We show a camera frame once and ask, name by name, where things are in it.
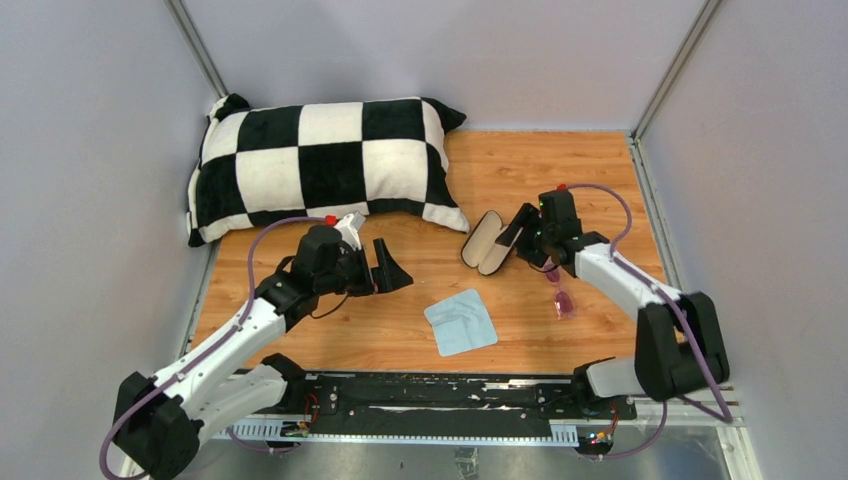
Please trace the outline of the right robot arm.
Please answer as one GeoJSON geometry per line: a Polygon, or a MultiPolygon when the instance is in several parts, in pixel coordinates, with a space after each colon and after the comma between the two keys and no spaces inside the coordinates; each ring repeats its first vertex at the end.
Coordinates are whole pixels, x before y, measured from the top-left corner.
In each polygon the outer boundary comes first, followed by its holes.
{"type": "Polygon", "coordinates": [[[662,402],[701,389],[726,403],[720,384],[730,366],[713,300],[654,279],[618,251],[623,239],[586,231],[572,187],[542,193],[525,203],[495,242],[545,273],[563,270],[603,293],[636,324],[631,357],[610,358],[575,369],[571,403],[596,417],[611,397],[646,396],[662,402]]]}

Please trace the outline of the black glasses case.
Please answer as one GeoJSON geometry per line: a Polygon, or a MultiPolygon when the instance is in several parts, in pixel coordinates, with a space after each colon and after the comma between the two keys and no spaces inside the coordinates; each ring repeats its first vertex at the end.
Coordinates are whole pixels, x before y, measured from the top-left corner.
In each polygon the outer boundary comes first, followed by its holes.
{"type": "Polygon", "coordinates": [[[489,210],[467,236],[460,259],[482,276],[494,275],[507,261],[521,232],[521,227],[512,227],[489,210]]]}

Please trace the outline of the light blue cleaning cloth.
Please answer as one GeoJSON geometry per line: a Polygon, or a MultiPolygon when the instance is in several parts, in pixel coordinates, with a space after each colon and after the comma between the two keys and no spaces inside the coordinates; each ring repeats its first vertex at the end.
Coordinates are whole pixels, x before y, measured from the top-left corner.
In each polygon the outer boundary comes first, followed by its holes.
{"type": "Polygon", "coordinates": [[[449,357],[498,342],[498,335],[482,297],[468,289],[424,310],[440,356],[449,357]]]}

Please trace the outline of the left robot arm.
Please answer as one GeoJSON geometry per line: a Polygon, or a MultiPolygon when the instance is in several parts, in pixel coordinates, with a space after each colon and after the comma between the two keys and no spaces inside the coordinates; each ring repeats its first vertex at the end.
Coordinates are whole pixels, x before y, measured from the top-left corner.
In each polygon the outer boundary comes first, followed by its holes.
{"type": "Polygon", "coordinates": [[[276,406],[314,418],[319,402],[294,361],[273,354],[245,374],[237,369],[302,319],[314,317],[322,296],[387,294],[414,280],[381,238],[373,242],[377,264],[369,265],[359,217],[311,223],[296,252],[271,275],[258,281],[247,271],[247,299],[222,327],[152,375],[134,372],[122,381],[98,455],[104,477],[116,476],[108,464],[112,446],[134,461],[140,478],[175,479],[214,435],[254,412],[276,406]]]}

